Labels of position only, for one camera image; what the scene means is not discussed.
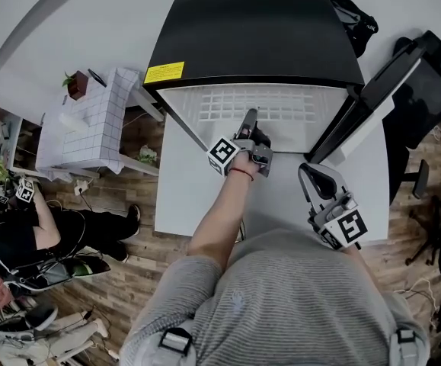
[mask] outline black bag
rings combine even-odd
[[[358,9],[351,0],[330,1],[344,25],[357,58],[361,57],[366,51],[369,38],[379,30],[377,22],[372,16]]]

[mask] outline desk leg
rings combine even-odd
[[[159,176],[159,169],[153,167],[152,165],[138,162],[137,160],[131,159],[125,155],[120,155],[120,160],[122,160],[124,166],[127,168],[135,169],[136,171],[144,172],[145,174]]]
[[[98,172],[88,171],[87,169],[68,168],[65,171],[73,175],[86,176],[87,178],[99,179],[100,174]]]
[[[37,178],[45,178],[43,174],[38,171],[31,171],[30,169],[23,169],[19,167],[10,167],[9,171],[15,172],[16,174],[24,174],[27,176],[34,176]]]
[[[86,169],[79,169],[79,168],[53,168],[53,167],[46,167],[41,168],[43,171],[49,171],[49,172],[68,172],[69,174],[73,175],[79,175],[79,176],[86,176],[87,178],[93,178],[93,179],[99,179],[100,174],[98,172],[88,171]]]
[[[161,114],[161,112],[158,111],[158,109],[154,107],[146,98],[144,98],[144,96],[135,88],[132,89],[130,94],[136,100],[136,103],[141,106],[145,112],[151,115],[151,117],[156,119],[158,122],[162,122],[165,120],[164,115]]]

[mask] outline chair backrest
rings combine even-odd
[[[415,149],[441,122],[441,40],[431,31],[422,37],[427,51],[420,65],[393,95],[395,109],[383,120],[386,137]]]

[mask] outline office chair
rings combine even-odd
[[[420,141],[441,122],[441,40],[431,31],[417,40],[425,43],[427,51],[420,65],[393,95],[395,109],[383,120],[390,203],[403,181],[415,181],[413,194],[417,198],[422,197],[429,167],[422,160],[419,172],[405,174],[410,157],[408,148],[416,149]],[[414,41],[404,37],[398,39],[393,54]]]
[[[0,322],[0,335],[31,341],[36,331],[45,330],[57,316],[58,308],[55,305],[40,304],[26,313]]]

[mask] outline black pants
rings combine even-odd
[[[125,245],[120,240],[128,239],[137,231],[137,219],[122,217],[112,213],[94,213],[89,210],[80,210],[85,218],[85,232],[79,247],[89,246],[105,255],[122,261],[127,257]],[[83,232],[83,219],[73,211],[64,211],[62,215],[53,213],[62,241],[72,236],[76,245]]]

